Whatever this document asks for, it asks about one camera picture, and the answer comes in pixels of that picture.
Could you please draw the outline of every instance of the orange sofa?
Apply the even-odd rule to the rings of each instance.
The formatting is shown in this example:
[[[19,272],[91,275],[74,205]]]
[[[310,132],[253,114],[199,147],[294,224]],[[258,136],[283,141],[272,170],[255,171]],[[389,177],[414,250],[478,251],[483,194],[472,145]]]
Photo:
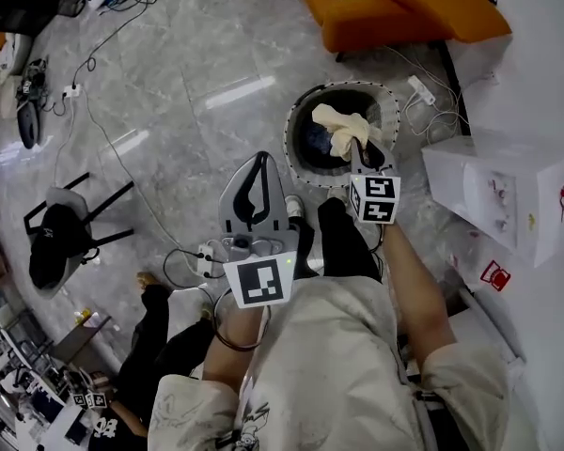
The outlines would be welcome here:
[[[475,42],[511,33],[487,0],[306,0],[330,52],[440,39]]]

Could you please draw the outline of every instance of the black pants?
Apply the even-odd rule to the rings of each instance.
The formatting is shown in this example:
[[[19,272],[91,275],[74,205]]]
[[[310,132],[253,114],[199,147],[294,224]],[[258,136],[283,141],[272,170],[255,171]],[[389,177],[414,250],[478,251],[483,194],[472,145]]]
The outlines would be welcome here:
[[[328,199],[318,208],[323,251],[323,274],[334,277],[364,275],[381,281],[374,258],[361,233],[337,198]],[[299,247],[294,278],[314,277],[307,256],[313,244],[314,230],[303,217],[291,217],[290,222],[299,228]]]
[[[135,326],[132,351],[116,379],[116,400],[139,416],[148,427],[159,380],[167,374],[188,376],[202,364],[213,339],[212,323],[201,319],[167,342],[169,292],[147,286],[142,303],[145,316]]]

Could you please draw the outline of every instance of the black bag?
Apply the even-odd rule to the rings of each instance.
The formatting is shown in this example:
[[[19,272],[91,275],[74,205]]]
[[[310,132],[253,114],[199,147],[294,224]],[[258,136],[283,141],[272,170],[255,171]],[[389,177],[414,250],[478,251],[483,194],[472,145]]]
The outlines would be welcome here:
[[[65,273],[67,259],[85,255],[92,238],[73,209],[54,204],[46,210],[31,244],[29,275],[37,288],[52,288]]]

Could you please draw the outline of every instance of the wall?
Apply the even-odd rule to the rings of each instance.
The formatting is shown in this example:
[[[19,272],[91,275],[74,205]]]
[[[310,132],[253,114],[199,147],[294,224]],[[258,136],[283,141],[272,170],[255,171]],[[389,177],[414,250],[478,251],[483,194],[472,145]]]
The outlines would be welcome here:
[[[499,2],[513,37],[449,45],[473,132],[564,142],[564,0]],[[526,404],[549,448],[564,451],[564,253],[534,270],[515,258],[509,265],[500,296],[527,360]]]

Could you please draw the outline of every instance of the marble floor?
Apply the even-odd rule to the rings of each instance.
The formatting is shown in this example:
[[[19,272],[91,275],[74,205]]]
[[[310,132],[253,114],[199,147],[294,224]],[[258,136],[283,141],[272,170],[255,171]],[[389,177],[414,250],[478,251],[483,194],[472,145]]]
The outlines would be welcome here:
[[[54,97],[59,99],[89,52],[139,9],[99,16],[87,8],[76,19],[56,17],[50,23],[36,39],[31,58],[49,58]],[[427,46],[399,50],[446,79],[437,53]],[[312,86],[351,79],[381,82],[403,106],[412,94],[406,79],[415,73],[436,95],[437,106],[449,106],[443,88],[386,49],[348,54],[344,62],[335,62],[322,47],[320,29],[303,0],[159,0],[94,56],[96,69],[83,69],[77,78],[89,96],[92,116],[104,127],[156,217],[191,250],[218,237],[219,195],[235,169],[260,149],[275,157],[285,192],[302,196],[313,220],[325,191],[293,181],[281,145],[287,112]],[[254,83],[251,93],[233,92]],[[423,129],[435,113],[424,105],[414,107],[414,128]],[[89,307],[112,316],[102,343],[121,360],[143,314],[135,274],[146,270],[163,278],[163,260],[174,244],[132,191],[101,216],[93,231],[101,236],[131,226],[135,235],[104,246],[99,258],[81,267],[52,300],[39,297],[27,274],[24,215],[44,199],[54,180],[63,185],[90,172],[91,179],[79,192],[92,208],[129,179],[92,124],[84,96],[73,101],[72,109],[68,104],[63,117],[41,117],[40,142],[31,150],[23,147],[14,120],[0,120],[0,240],[18,290],[53,338],[73,327],[74,311]],[[70,131],[54,179],[56,154]],[[450,134],[447,127],[438,126],[431,138]],[[434,239],[439,219],[445,217],[431,210],[426,195],[419,157],[425,144],[424,135],[414,136],[401,122],[395,153],[403,176],[421,193],[406,211],[419,224],[407,230],[413,238],[419,232],[431,237],[417,239],[416,247],[439,275],[443,264],[433,262]],[[364,232],[374,239],[373,229]],[[178,257],[169,272],[185,285],[201,282]],[[210,282],[209,290],[216,294],[224,285]],[[171,332],[194,322],[202,299],[197,291],[174,294]]]

